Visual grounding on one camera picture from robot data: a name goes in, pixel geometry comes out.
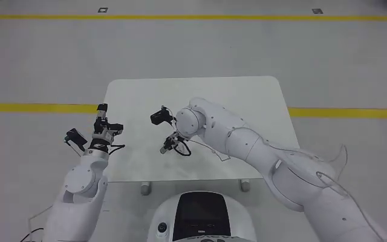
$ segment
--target table leg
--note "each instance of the table leg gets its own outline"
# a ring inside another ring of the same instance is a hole
[[[249,179],[239,179],[239,187],[243,192],[248,192],[250,190],[250,180]]]
[[[152,192],[152,182],[143,181],[141,182],[141,195],[148,196]]]

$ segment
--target yellow floor line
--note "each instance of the yellow floor line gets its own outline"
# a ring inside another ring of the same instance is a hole
[[[0,103],[0,112],[12,113],[84,113],[94,114],[95,104]]]
[[[0,103],[0,112],[8,113],[96,113],[95,104],[58,103]],[[367,108],[292,108],[290,117],[343,118],[343,119],[387,119],[387,109]]]
[[[290,117],[327,117],[344,119],[387,119],[386,109],[368,108],[290,108]]]
[[[0,19],[387,21],[383,15],[0,15]]]

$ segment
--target white cable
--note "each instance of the white cable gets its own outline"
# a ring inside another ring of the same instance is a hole
[[[337,158],[339,158],[339,156],[340,156],[340,154],[341,154],[343,148],[344,148],[344,150],[345,150],[345,163],[344,163],[343,167],[341,168],[341,170],[340,170],[340,172],[339,172],[339,175],[337,176],[337,181],[339,181],[340,175],[341,175],[341,173],[343,172],[344,167],[345,167],[346,164],[348,163],[348,150],[346,149],[346,146],[345,146],[344,144],[341,144],[339,153],[336,155],[336,157],[335,157],[333,160],[330,160],[330,161],[329,161],[329,162],[335,162],[335,161],[337,160]]]
[[[316,158],[316,157],[314,157],[313,155],[307,154],[307,153],[302,152],[302,151],[299,151],[299,150],[297,150],[297,149],[282,149],[282,148],[275,147],[275,146],[269,144],[269,142],[266,141],[266,140],[263,138],[263,136],[260,135],[258,132],[256,132],[254,129],[250,129],[250,128],[246,128],[246,127],[238,127],[238,128],[232,129],[231,131],[229,131],[229,132],[227,133],[227,138],[229,138],[229,137],[231,136],[232,132],[234,132],[234,131],[237,130],[237,129],[247,129],[247,130],[250,130],[250,131],[254,132],[256,135],[258,135],[260,138],[262,138],[263,144],[265,144],[265,145],[267,145],[267,146],[269,146],[269,147],[272,147],[273,149],[277,149],[277,150],[280,150],[280,151],[288,151],[288,152],[296,152],[296,153],[300,153],[300,154],[306,155],[307,157],[309,157],[309,158],[311,158],[311,159],[315,159],[315,158]],[[227,139],[226,139],[226,141],[224,142],[224,149],[225,149],[225,150],[227,150],[227,149],[226,149],[226,143],[227,143]]]
[[[174,126],[172,126],[172,128],[174,129],[174,130],[176,130],[177,128],[176,128],[176,120],[175,120],[175,116],[174,116],[174,114],[173,114],[173,112],[172,112],[172,110],[170,110],[169,108],[167,108],[166,106],[164,106],[170,113],[171,113],[171,116],[172,116],[172,123],[174,123],[175,124],[175,127]]]
[[[363,210],[360,208],[359,204],[357,203],[356,199],[350,194],[350,192],[348,192],[342,185],[340,185],[337,181],[333,180],[333,178],[331,178],[329,175],[326,175],[324,172],[320,172],[320,171],[316,171],[316,175],[317,177],[320,179],[320,181],[322,183],[324,183],[327,187],[331,188],[334,192],[340,194],[339,192],[337,192],[335,189],[332,188],[331,185],[327,184],[325,181],[323,181],[321,179],[321,176],[325,176],[326,178],[328,178],[329,180],[331,180],[331,182],[333,182],[336,186],[340,187],[341,190],[343,190],[350,198],[352,198],[353,202],[355,202],[355,205],[357,206],[358,210],[360,211],[360,213],[363,215],[363,218],[364,220],[368,223],[368,226],[372,229],[372,231],[374,231],[374,233],[378,236],[378,238],[380,239],[380,241],[384,241],[384,239],[382,238],[382,236],[376,231],[376,229],[374,228],[374,226],[372,226],[372,224],[369,222],[368,218],[366,217],[366,215],[364,214]]]
[[[197,142],[197,141],[194,141],[194,140],[188,140],[188,141],[191,141],[191,142],[197,143],[197,144],[199,144],[199,145],[203,145],[203,146],[206,147],[206,148],[209,148],[209,149],[211,150],[211,152],[212,152],[213,154],[215,154],[215,155],[220,159],[221,162],[225,162],[226,160],[230,160],[230,159],[231,159],[231,157],[230,157],[229,155],[227,155],[227,158],[223,160],[222,157],[220,157],[220,155],[219,155],[218,153],[216,153],[216,151],[215,151],[214,149],[212,149],[211,147],[209,147],[209,146],[207,146],[207,145],[204,145],[204,144],[202,144],[202,143],[199,143],[199,142]]]
[[[49,210],[50,208],[52,208],[53,205],[51,205],[50,207],[44,209],[42,212],[38,213],[38,214],[35,214],[34,216],[30,217],[28,220],[27,220],[27,223],[28,223],[28,232],[30,233],[30,242],[32,242],[32,228],[31,228],[31,220],[36,218],[37,216],[39,216],[40,214],[43,214],[45,211]]]
[[[170,109],[167,108],[166,106],[165,106],[165,108],[171,113],[172,121],[173,121],[172,123],[174,123],[174,125],[175,125],[174,127],[172,126],[172,129],[173,129],[174,131],[176,131],[176,130],[177,130],[177,128],[176,128],[176,120],[173,119],[173,118],[174,118],[174,113],[172,112],[172,110],[170,110]],[[218,153],[216,153],[216,151],[215,151],[214,149],[212,149],[211,147],[209,147],[209,146],[207,146],[207,145],[204,145],[204,144],[202,144],[202,143],[199,143],[199,142],[197,142],[197,141],[191,140],[191,139],[187,139],[187,140],[188,140],[188,141],[191,141],[191,142],[194,142],[194,143],[197,143],[197,144],[199,144],[199,145],[202,145],[202,146],[204,146],[204,147],[210,149],[211,152],[214,153],[214,154],[220,159],[221,162],[225,162],[226,160],[230,160],[230,159],[231,159],[231,157],[230,157],[229,155],[227,155],[227,158],[223,160],[222,157],[220,157],[220,155],[219,155]]]

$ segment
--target white table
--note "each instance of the white table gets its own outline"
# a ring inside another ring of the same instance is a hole
[[[115,80],[105,96],[110,123],[124,125],[114,144],[126,148],[109,159],[105,174],[110,182],[213,180],[260,178],[244,161],[221,162],[205,147],[188,142],[192,155],[159,150],[173,130],[167,123],[155,126],[150,115],[161,105],[174,113],[192,97],[203,97],[237,113],[266,139],[298,148],[288,110],[274,77],[206,77],[183,79]]]

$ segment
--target black round button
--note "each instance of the black round button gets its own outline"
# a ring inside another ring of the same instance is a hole
[[[164,233],[165,231],[167,231],[167,224],[164,223],[164,222],[159,223],[158,226],[157,226],[157,230],[160,233]]]

